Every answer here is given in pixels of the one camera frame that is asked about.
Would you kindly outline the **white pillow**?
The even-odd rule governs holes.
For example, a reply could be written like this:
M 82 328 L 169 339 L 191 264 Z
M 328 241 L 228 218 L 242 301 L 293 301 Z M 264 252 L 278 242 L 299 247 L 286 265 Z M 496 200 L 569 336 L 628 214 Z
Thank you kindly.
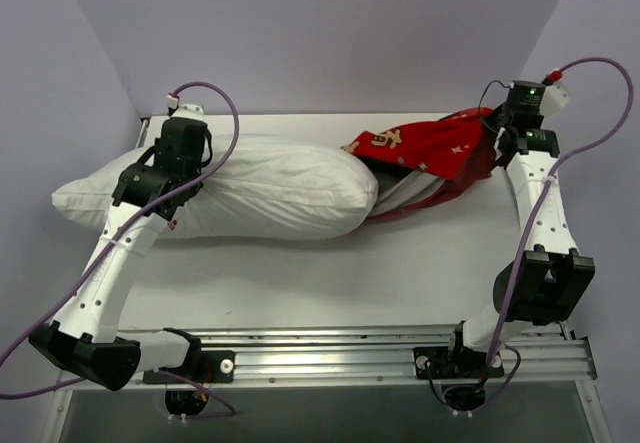
M 378 183 L 357 158 L 291 138 L 216 135 L 202 149 L 214 165 L 229 159 L 173 218 L 165 239 L 213 237 L 310 241 L 335 238 L 364 222 Z

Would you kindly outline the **red printed pillowcase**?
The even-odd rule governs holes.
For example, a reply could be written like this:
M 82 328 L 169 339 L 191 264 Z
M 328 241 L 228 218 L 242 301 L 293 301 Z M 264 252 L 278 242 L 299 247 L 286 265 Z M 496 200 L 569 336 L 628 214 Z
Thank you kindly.
M 490 113 L 487 107 L 468 108 L 437 121 L 365 131 L 344 145 L 378 179 L 378 198 L 368 218 L 396 218 L 434 207 L 490 178 L 494 137 L 482 122 Z

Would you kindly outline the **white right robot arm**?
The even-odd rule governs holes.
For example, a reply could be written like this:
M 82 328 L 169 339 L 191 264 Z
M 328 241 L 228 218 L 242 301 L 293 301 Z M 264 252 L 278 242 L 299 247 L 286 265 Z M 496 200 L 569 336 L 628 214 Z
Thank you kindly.
M 505 101 L 481 120 L 493 136 L 520 240 L 513 260 L 495 278 L 488 305 L 459 323 L 443 353 L 455 375 L 492 365 L 501 347 L 530 328 L 567 320 L 595 275 L 595 263 L 580 253 L 565 215 L 557 136 L 542 126 L 553 97 L 559 105 L 567 101 L 549 79 L 514 80 Z

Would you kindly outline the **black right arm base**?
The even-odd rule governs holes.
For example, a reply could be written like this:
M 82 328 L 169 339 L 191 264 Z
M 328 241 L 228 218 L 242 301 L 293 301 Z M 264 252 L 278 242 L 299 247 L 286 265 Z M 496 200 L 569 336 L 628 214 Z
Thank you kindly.
M 446 346 L 415 347 L 412 350 L 418 379 L 494 379 L 505 375 L 504 367 L 486 365 L 486 354 L 463 348 L 451 354 Z

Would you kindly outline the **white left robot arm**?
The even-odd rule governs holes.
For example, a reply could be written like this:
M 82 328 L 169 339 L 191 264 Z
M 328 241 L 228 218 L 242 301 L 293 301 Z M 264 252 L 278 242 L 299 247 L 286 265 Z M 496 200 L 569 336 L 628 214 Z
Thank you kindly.
M 28 341 L 56 367 L 112 391 L 138 372 L 142 343 L 118 334 L 142 263 L 177 209 L 201 188 L 211 161 L 206 123 L 168 118 L 160 136 L 117 179 L 106 221 L 81 287 Z

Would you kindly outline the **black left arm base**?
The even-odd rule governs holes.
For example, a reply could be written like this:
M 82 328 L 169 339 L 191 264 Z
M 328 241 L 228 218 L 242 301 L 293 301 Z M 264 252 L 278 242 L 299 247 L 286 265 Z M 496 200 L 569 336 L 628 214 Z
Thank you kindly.
M 228 384 L 234 380 L 236 353 L 231 350 L 203 351 L 191 366 L 162 368 L 171 375 L 199 384 Z

